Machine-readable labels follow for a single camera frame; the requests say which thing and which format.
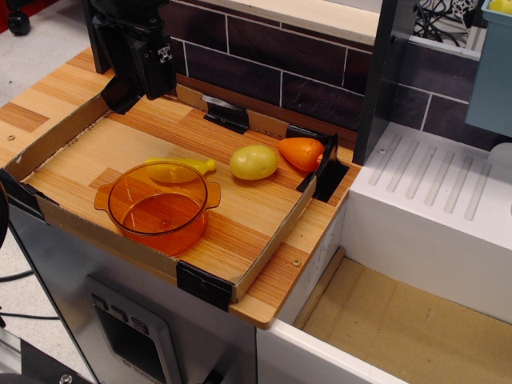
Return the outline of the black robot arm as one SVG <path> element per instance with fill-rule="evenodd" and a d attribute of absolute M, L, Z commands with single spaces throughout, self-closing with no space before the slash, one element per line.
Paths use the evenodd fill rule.
<path fill-rule="evenodd" d="M 92 1 L 92 26 L 115 73 L 153 100 L 177 85 L 171 37 L 160 9 L 166 1 Z"/>

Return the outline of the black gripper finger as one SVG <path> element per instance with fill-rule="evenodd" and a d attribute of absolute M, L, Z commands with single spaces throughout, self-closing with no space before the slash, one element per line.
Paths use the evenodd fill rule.
<path fill-rule="evenodd" d="M 139 94 L 138 72 L 131 59 L 123 59 L 115 65 L 116 79 L 130 93 Z"/>
<path fill-rule="evenodd" d="M 141 82 L 149 100 L 175 90 L 174 52 L 169 42 L 157 48 L 144 46 L 140 52 L 140 62 Z"/>

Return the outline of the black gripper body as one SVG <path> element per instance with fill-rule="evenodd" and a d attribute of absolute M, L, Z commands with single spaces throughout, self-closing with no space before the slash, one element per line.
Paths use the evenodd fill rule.
<path fill-rule="evenodd" d="M 155 13 L 140 14 L 128 20 L 97 14 L 93 17 L 93 26 L 113 70 L 121 60 L 131 59 L 139 80 L 142 48 L 157 48 L 168 42 L 171 44 L 170 37 L 164 33 L 164 21 Z"/>

